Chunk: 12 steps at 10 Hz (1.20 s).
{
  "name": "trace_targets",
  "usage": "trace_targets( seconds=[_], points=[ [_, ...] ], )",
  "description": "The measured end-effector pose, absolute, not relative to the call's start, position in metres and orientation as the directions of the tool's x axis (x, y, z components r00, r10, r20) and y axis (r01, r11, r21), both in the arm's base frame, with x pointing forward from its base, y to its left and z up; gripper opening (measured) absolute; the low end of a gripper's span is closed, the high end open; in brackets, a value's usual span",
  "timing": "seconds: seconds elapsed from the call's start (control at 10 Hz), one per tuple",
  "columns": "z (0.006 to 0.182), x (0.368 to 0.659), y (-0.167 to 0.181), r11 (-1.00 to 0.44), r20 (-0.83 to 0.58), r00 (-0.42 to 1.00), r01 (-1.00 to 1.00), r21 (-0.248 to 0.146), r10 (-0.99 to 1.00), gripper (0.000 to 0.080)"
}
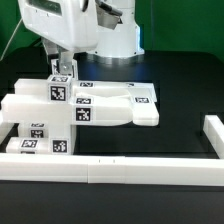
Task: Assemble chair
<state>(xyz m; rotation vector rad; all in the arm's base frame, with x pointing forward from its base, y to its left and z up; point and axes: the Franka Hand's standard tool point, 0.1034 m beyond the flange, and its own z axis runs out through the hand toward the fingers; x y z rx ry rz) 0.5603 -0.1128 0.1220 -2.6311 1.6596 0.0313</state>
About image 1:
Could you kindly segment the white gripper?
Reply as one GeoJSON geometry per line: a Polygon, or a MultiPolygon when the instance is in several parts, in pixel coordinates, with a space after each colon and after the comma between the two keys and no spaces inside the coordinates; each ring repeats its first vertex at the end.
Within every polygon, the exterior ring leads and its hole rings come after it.
{"type": "Polygon", "coordinates": [[[73,75],[74,53],[92,50],[98,43],[95,0],[18,0],[18,4],[25,27],[44,37],[47,61],[59,54],[59,72],[73,75]],[[62,47],[59,52],[56,44],[62,47]]]}

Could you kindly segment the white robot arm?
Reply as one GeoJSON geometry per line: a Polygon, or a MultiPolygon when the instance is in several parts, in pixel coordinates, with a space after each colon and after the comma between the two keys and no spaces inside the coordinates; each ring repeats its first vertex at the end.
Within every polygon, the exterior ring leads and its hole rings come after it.
{"type": "Polygon", "coordinates": [[[18,0],[25,27],[42,37],[51,71],[77,77],[76,53],[104,63],[144,54],[135,0],[18,0]]]}

